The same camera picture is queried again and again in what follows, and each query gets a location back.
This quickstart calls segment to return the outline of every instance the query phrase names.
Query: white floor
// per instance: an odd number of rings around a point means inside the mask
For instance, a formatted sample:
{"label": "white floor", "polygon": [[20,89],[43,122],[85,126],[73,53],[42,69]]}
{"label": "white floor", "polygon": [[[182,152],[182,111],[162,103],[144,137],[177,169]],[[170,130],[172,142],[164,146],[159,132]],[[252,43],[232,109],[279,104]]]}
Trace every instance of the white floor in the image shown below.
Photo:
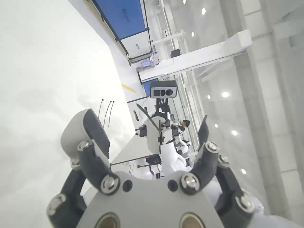
{"label": "white floor", "polygon": [[110,161],[134,129],[105,42],[67,0],[1,0],[0,226],[50,227],[70,171],[60,137],[77,112],[114,100]]}

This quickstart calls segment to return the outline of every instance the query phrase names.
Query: yellow stripe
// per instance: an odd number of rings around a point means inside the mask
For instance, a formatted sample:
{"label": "yellow stripe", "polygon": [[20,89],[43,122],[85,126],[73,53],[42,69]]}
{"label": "yellow stripe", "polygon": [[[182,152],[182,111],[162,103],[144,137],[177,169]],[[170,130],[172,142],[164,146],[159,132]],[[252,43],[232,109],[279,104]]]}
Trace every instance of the yellow stripe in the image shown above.
{"label": "yellow stripe", "polygon": [[123,83],[121,84],[121,86],[122,86],[123,88],[127,89],[127,90],[130,90],[130,91],[136,93],[135,90],[133,90],[132,88],[130,88],[129,86],[127,86],[127,85],[125,85],[125,84],[123,84]]}
{"label": "yellow stripe", "polygon": [[[93,8],[93,6],[91,5],[91,3],[88,2],[88,0],[84,0],[89,8],[91,9],[91,11],[93,11],[93,13],[95,14],[96,18],[100,21],[100,23],[102,24],[102,26],[104,27],[104,29],[108,32],[109,36],[113,39],[113,41],[116,43],[117,47],[119,48],[119,50],[121,51],[121,53],[123,55],[125,55],[125,51],[123,50],[123,48],[121,47],[120,44],[117,43],[117,41],[115,40],[115,37],[113,36],[113,33],[108,29],[108,27],[105,25],[105,23],[102,21],[102,19],[100,18],[99,14],[96,12],[96,10]],[[125,84],[121,84],[121,86],[125,89],[128,89],[134,93],[136,93],[135,90],[133,90],[132,88],[130,88],[129,86],[125,85]]]}

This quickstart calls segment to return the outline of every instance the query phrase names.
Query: recessed light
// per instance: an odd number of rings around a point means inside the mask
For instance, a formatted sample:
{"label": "recessed light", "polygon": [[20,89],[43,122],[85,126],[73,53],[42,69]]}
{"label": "recessed light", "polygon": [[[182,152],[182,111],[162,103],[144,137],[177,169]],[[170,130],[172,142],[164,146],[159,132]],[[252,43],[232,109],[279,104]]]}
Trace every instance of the recessed light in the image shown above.
{"label": "recessed light", "polygon": [[228,92],[223,92],[222,97],[229,97],[229,93]]}

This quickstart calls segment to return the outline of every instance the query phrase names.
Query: gray gripper mount plate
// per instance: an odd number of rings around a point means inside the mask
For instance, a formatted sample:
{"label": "gray gripper mount plate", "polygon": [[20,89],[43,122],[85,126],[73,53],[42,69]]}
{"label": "gray gripper mount plate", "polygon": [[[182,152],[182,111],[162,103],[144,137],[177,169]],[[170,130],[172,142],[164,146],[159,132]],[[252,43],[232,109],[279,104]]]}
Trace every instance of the gray gripper mount plate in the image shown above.
{"label": "gray gripper mount plate", "polygon": [[[119,190],[112,196],[98,192],[87,207],[77,228],[94,228],[100,218],[114,213],[120,227],[177,228],[184,214],[196,214],[205,227],[224,228],[213,205],[203,191],[189,196],[181,190],[180,178],[184,171],[177,171],[158,180],[142,180],[124,172],[116,174],[121,179]],[[131,180],[133,187],[123,191],[123,183]],[[171,192],[168,181],[175,180],[178,190]]]}

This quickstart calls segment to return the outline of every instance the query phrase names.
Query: blue panel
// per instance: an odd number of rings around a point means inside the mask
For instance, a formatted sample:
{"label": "blue panel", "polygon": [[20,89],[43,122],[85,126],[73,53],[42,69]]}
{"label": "blue panel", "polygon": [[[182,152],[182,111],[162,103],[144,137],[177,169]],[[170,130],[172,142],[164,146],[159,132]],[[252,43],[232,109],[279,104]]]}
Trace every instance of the blue panel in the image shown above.
{"label": "blue panel", "polygon": [[153,79],[153,80],[150,80],[150,81],[147,81],[147,82],[143,82],[142,85],[145,89],[145,92],[146,92],[146,95],[147,96],[150,96],[150,83],[153,82],[153,81],[157,81],[158,79]]}
{"label": "blue panel", "polygon": [[95,0],[121,39],[145,30],[140,0]]}

